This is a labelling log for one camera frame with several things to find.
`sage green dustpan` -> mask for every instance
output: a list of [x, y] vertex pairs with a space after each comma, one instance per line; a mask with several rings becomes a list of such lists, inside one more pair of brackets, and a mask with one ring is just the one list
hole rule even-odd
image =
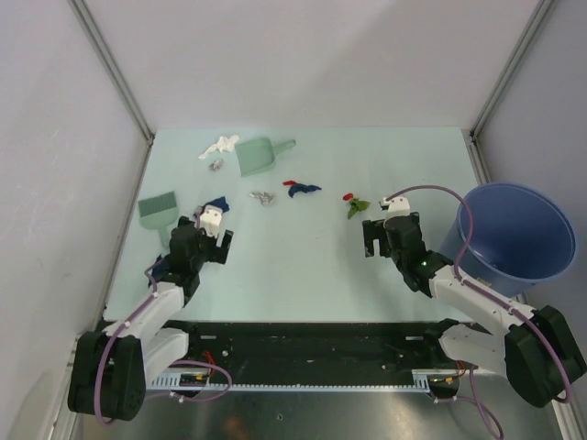
[[171, 238], [167, 226], [172, 225], [179, 217], [175, 192], [150, 197], [138, 201], [138, 221], [145, 229], [157, 230], [159, 240], [164, 249], [169, 249]]
[[275, 166], [275, 156], [293, 147], [295, 147], [294, 139], [277, 145], [273, 145], [266, 137], [238, 143], [235, 150], [237, 151], [240, 175], [247, 177], [270, 170]]

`white plastic bracket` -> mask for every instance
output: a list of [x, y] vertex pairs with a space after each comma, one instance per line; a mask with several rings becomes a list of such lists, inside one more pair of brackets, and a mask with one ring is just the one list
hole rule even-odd
[[410, 215], [410, 203], [408, 202], [407, 198], [402, 195], [394, 197], [392, 200], [386, 201], [385, 199], [383, 199], [383, 201], [380, 202], [379, 205], [381, 207], [387, 206], [387, 214], [385, 215], [385, 220], [388, 220], [392, 217]]
[[460, 359], [506, 377], [504, 339], [454, 325], [440, 337], [440, 346], [451, 359]]
[[143, 350], [145, 380], [149, 386], [167, 367], [187, 354], [189, 336], [176, 328], [162, 328]]
[[[145, 310], [119, 335], [119, 337], [134, 336], [140, 339], [143, 352], [163, 325], [183, 308], [183, 288], [172, 282], [159, 282], [157, 286], [159, 288], [158, 297], [151, 301]], [[108, 336], [111, 336], [121, 324], [126, 324], [126, 319], [109, 325], [104, 331]]]
[[222, 210], [208, 205], [200, 215], [200, 227], [209, 237], [218, 238], [220, 235], [220, 222], [222, 222]]
[[[516, 309], [527, 318], [534, 316], [534, 308], [504, 297], [502, 294], [490, 289], [467, 275], [463, 270], [460, 271], [464, 280], [468, 280], [479, 287], [490, 292], [493, 296], [509, 303], [511, 309]], [[463, 285], [454, 275], [452, 266], [445, 266], [439, 270], [436, 276], [430, 280], [430, 292], [433, 298], [437, 298], [453, 307], [459, 309], [468, 315], [474, 322], [482, 325], [487, 331], [494, 336], [503, 337], [509, 332], [511, 325], [521, 325], [519, 318], [511, 315], [503, 307], [483, 295], [477, 293], [471, 288]]]

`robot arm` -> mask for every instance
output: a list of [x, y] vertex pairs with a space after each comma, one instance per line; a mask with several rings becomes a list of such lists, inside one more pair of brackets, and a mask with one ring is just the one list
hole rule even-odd
[[104, 417], [133, 419], [143, 403], [147, 384], [186, 355], [188, 334], [162, 327], [194, 295], [204, 263], [226, 263], [233, 233], [226, 231], [221, 246], [216, 245], [221, 220], [222, 211], [214, 206], [205, 208], [200, 227], [180, 217], [172, 231], [170, 253], [154, 270], [158, 289], [150, 301], [136, 309], [132, 322], [120, 320], [101, 332], [85, 332], [80, 337], [68, 394], [71, 411], [94, 414], [98, 364], [108, 340], [121, 325], [125, 328], [108, 353], [102, 376], [100, 409]]
[[[587, 372], [587, 365], [562, 314], [552, 307], [533, 307], [505, 298], [479, 283], [461, 269], [459, 280], [452, 261], [426, 250], [418, 213], [412, 213], [408, 200], [396, 197], [381, 203], [387, 211], [383, 220], [363, 222], [365, 256], [374, 255], [373, 242], [379, 242], [380, 255], [391, 258], [414, 292], [450, 303], [468, 315], [484, 331], [444, 320], [437, 325], [430, 342], [446, 356], [465, 360], [506, 377], [512, 387], [530, 404], [543, 407], [564, 390], [562, 378], [547, 350], [536, 335], [515, 315], [516, 309], [538, 326], [554, 347], [570, 382]], [[510, 305], [509, 310], [480, 295], [463, 283], [468, 280]]]

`metal frame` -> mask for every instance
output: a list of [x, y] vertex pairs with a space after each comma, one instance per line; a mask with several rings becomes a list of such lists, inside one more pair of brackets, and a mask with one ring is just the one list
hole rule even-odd
[[[205, 360], [202, 353], [209, 352], [219, 367], [230, 371], [235, 391], [426, 392], [415, 381], [414, 370], [435, 368], [450, 375], [455, 368], [455, 361], [444, 355], [437, 341], [427, 337], [437, 331], [438, 323], [170, 321], [166, 325], [190, 335], [186, 359]], [[168, 368], [164, 374], [177, 371]], [[180, 371], [193, 374], [197, 368]], [[211, 390], [225, 386], [220, 374], [210, 382]]]
[[483, 109], [473, 124], [471, 129], [471, 136], [473, 139], [479, 137], [485, 128], [487, 121], [495, 111], [495, 108], [497, 108], [497, 105], [502, 101], [508, 85], [514, 79], [520, 66], [524, 62], [529, 49], [536, 41], [537, 36], [546, 25], [552, 11], [558, 3], [559, 0], [541, 0], [534, 10], [532, 17], [530, 17], [526, 28], [522, 32], [522, 36], [515, 45], [512, 55], [510, 55], [510, 58], [505, 64], [504, 70], [500, 74], [496, 85], [493, 87], [488, 100], [485, 102]]
[[[244, 391], [244, 392], [282, 392], [282, 391], [294, 391], [294, 392], [422, 392], [429, 393], [430, 386], [428, 384], [428, 374], [438, 374], [437, 371], [430, 373], [412, 372], [413, 385], [364, 385], [355, 388], [341, 388], [331, 385], [296, 385], [288, 387], [270, 387], [257, 384], [246, 384], [246, 385], [233, 385], [232, 391]], [[164, 371], [156, 378], [153, 383], [148, 386], [149, 391], [221, 391], [226, 385], [208, 384], [205, 387], [198, 385], [182, 386], [182, 372], [175, 372], [174, 370]]]
[[[539, 31], [544, 27], [547, 19], [552, 13], [554, 7], [557, 5], [558, 1], [559, 0], [540, 1], [533, 16], [530, 18], [522, 36], [518, 40], [512, 55], [510, 56], [504, 70], [502, 71], [496, 85], [493, 88], [492, 93], [490, 94], [488, 100], [483, 106], [481, 113], [477, 117], [475, 124], [473, 125], [471, 130], [463, 132], [463, 136], [465, 138], [465, 143], [467, 146], [467, 151], [471, 158], [471, 165], [473, 167], [475, 177], [479, 184], [489, 182], [491, 180], [491, 177], [489, 175], [487, 166], [480, 151], [479, 142], [477, 140], [478, 136], [486, 126], [487, 121], [493, 114], [498, 104], [501, 102], [508, 85], [515, 77], [515, 74], [517, 73], [521, 63], [526, 57], [529, 48], [531, 47], [532, 43], [536, 40]], [[149, 159], [150, 147], [154, 139], [154, 134], [151, 131], [142, 111], [140, 110], [136, 99], [130, 91], [130, 88], [116, 63], [114, 56], [112, 55], [110, 49], [105, 43], [105, 39], [102, 36], [87, 4], [84, 0], [68, 0], [68, 2], [72, 7], [72, 11], [77, 16], [86, 36], [89, 38], [92, 46], [94, 47], [96, 55], [103, 63], [105, 70], [110, 79], [112, 80], [113, 85], [119, 93], [125, 107], [131, 114], [134, 123], [137, 125], [142, 136], [149, 143], [149, 148], [146, 151], [145, 157], [143, 158], [143, 162], [141, 165], [141, 173], [134, 189], [133, 200], [128, 208], [128, 220], [134, 208], [134, 203], [138, 197], [138, 190], [140, 188], [140, 184], [142, 182], [145, 169], [147, 168], [147, 161]], [[101, 307], [98, 309], [98, 311], [96, 311], [96, 317], [94, 322], [95, 324], [97, 324], [100, 319], [101, 312], [103, 310], [105, 300], [107, 298], [107, 294], [109, 291], [109, 287], [112, 283], [116, 264], [120, 257], [127, 228], [128, 221], [125, 222], [124, 229], [122, 231], [122, 234], [120, 235], [119, 242], [117, 244], [116, 257], [113, 259], [110, 268], [110, 274], [108, 277], [108, 282], [104, 289], [104, 300], [101, 302]], [[69, 375], [71, 373], [71, 367], [72, 358], [68, 363], [67, 369], [64, 374], [63, 382], [60, 386], [60, 396], [58, 396], [59, 399], [57, 400], [59, 406], [54, 408], [53, 411], [54, 422], [50, 426], [48, 432], [46, 433], [46, 438], [50, 440], [68, 440], [71, 437], [73, 427], [75, 426], [77, 414], [70, 412], [67, 407], [67, 389], [69, 385]], [[580, 422], [580, 418], [578, 418], [576, 415], [577, 409], [574, 406], [561, 405], [556, 402], [553, 402], [553, 407], [555, 414], [557, 416], [557, 420], [559, 421], [559, 427], [562, 432], [563, 438], [565, 440], [583, 439], [583, 433], [585, 431], [582, 423]]]
[[148, 143], [152, 143], [155, 135], [149, 128], [149, 124], [140, 110], [140, 107], [137, 104], [137, 100], [130, 91], [127, 81], [120, 71], [120, 68], [116, 63], [110, 48], [108, 48], [108, 45], [106, 44], [104, 37], [102, 36], [102, 33], [100, 32], [100, 29], [98, 28], [98, 25], [96, 24], [94, 17], [88, 8], [88, 5], [84, 0], [68, 0], [68, 2], [72, 7], [73, 13], [78, 18], [80, 26], [85, 32], [85, 35], [90, 40], [90, 43], [92, 43], [97, 57], [104, 65], [106, 73], [112, 80], [112, 84], [115, 86], [116, 91], [122, 99], [122, 102], [132, 116], [133, 121], [137, 125], [137, 128], [140, 130], [140, 133], [143, 135], [145, 140], [147, 140]]

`white wall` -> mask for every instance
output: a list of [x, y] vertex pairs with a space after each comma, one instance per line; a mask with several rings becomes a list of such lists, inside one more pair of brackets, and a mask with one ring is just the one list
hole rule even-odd
[[3, 2], [0, 57], [0, 438], [29, 440], [97, 312], [146, 145], [66, 1]]
[[88, 0], [155, 128], [471, 127], [538, 0]]
[[[587, 2], [562, 0], [482, 133], [494, 180], [522, 182], [552, 197], [579, 237], [563, 279], [536, 287], [535, 305], [567, 317], [587, 357]], [[576, 384], [587, 410], [587, 378]]]

